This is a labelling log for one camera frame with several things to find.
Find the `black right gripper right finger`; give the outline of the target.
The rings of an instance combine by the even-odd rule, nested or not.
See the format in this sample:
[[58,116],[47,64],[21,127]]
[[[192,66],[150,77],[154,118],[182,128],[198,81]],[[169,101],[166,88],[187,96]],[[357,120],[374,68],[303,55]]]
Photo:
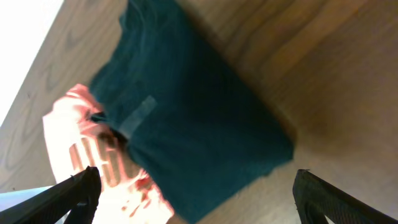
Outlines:
[[293,195],[300,221],[305,224],[372,224],[397,220],[362,203],[305,169],[297,171]]

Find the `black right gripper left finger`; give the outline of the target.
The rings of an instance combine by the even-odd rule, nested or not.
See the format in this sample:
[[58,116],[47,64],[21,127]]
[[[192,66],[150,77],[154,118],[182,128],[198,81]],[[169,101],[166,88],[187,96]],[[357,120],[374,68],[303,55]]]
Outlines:
[[80,173],[1,212],[2,224],[53,224],[66,216],[65,223],[91,224],[99,197],[101,178],[97,167]]

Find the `pink printed t-shirt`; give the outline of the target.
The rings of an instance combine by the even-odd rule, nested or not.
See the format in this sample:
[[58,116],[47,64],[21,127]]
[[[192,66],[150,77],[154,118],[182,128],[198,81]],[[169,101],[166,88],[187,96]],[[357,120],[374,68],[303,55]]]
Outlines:
[[167,223],[174,210],[150,175],[130,160],[106,125],[90,119],[101,110],[88,87],[77,84],[43,117],[55,180],[97,167],[101,195],[94,223]]

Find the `dark teal garment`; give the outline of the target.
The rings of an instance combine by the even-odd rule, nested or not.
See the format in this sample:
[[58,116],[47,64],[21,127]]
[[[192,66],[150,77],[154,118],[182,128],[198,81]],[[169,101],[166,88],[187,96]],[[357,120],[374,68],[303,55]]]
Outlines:
[[293,158],[278,121],[169,0],[129,1],[121,38],[89,90],[95,120],[185,221],[195,223]]

